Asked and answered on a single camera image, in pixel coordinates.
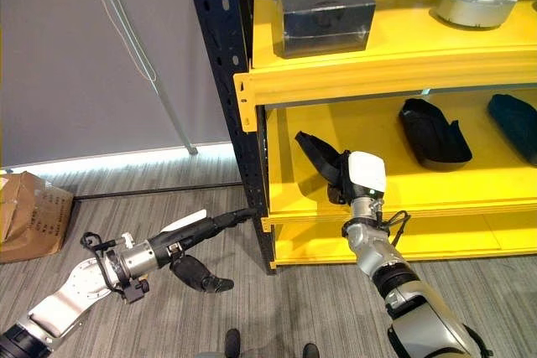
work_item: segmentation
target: white wall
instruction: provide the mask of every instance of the white wall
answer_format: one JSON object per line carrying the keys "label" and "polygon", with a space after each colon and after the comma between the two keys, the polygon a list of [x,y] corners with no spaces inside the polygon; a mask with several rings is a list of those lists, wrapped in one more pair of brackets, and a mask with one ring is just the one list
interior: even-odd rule
{"label": "white wall", "polygon": [[[3,165],[180,145],[99,0],[1,0]],[[123,0],[194,143],[228,139],[192,0]]]}

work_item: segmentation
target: yellow shelf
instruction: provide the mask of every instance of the yellow shelf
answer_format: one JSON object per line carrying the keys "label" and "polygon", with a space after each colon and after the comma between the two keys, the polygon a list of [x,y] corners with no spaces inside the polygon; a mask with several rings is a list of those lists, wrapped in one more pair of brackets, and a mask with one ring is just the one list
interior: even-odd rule
{"label": "yellow shelf", "polygon": [[349,149],[381,157],[387,173],[387,215],[399,210],[416,218],[537,210],[537,168],[518,154],[487,113],[487,103],[498,92],[537,106],[536,89],[459,91],[425,98],[449,121],[459,121],[472,150],[472,161],[451,172],[431,171],[415,160],[398,117],[407,96],[268,111],[270,215],[265,225],[327,215],[340,221],[349,217],[348,206],[328,201],[326,181],[295,141],[300,130],[340,152]]}
{"label": "yellow shelf", "polygon": [[376,0],[366,50],[284,59],[275,1],[254,0],[252,66],[234,76],[243,130],[257,130],[258,105],[537,81],[534,0],[519,0],[491,30],[443,24],[431,13],[439,1]]}
{"label": "yellow shelf", "polygon": [[[343,222],[325,218],[277,226],[275,265],[355,262],[341,237]],[[409,221],[397,248],[410,261],[536,253],[536,222],[537,210],[417,218]]]}

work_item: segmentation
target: black storage box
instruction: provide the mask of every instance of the black storage box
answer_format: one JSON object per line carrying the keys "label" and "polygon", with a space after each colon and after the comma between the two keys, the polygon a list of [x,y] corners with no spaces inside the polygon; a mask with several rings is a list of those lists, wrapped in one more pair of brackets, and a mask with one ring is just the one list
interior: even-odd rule
{"label": "black storage box", "polygon": [[278,0],[274,37],[283,57],[364,50],[374,0]]}

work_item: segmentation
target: shoe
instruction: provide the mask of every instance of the shoe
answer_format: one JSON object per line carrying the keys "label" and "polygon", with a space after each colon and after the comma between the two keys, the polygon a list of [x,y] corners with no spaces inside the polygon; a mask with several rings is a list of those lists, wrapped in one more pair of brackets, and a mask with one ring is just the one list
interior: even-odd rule
{"label": "shoe", "polygon": [[226,333],[226,358],[238,358],[241,355],[241,334],[237,329],[229,329]]}
{"label": "shoe", "polygon": [[302,358],[320,358],[319,349],[313,343],[308,343],[302,351]]}

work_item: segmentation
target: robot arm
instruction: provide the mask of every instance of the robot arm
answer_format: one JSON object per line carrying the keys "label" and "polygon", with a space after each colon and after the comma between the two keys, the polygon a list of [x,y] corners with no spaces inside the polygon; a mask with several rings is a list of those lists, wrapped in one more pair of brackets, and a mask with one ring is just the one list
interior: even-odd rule
{"label": "robot arm", "polygon": [[[356,254],[358,267],[369,276],[384,299],[393,321],[388,338],[398,357],[492,356],[479,335],[461,323],[440,295],[419,279],[395,245],[388,241],[388,226],[393,222],[382,220],[386,188],[383,160],[369,153],[345,151],[339,154],[329,144],[302,132],[296,139],[328,180],[331,201],[346,203],[352,208],[352,218],[343,226],[342,235]],[[402,229],[394,244],[410,218],[406,212],[402,214]]]}
{"label": "robot arm", "polygon": [[[0,358],[48,356],[82,325],[93,304],[112,292],[129,304],[140,300],[149,291],[144,277],[167,264],[176,277],[197,291],[220,293],[233,288],[232,280],[214,276],[185,251],[255,213],[254,209],[243,209],[211,218],[205,210],[198,211],[137,245],[130,234],[101,242],[99,235],[87,232],[81,244],[94,257],[79,263],[58,291],[0,335]],[[113,248],[119,244],[125,244],[126,249],[116,252]]]}

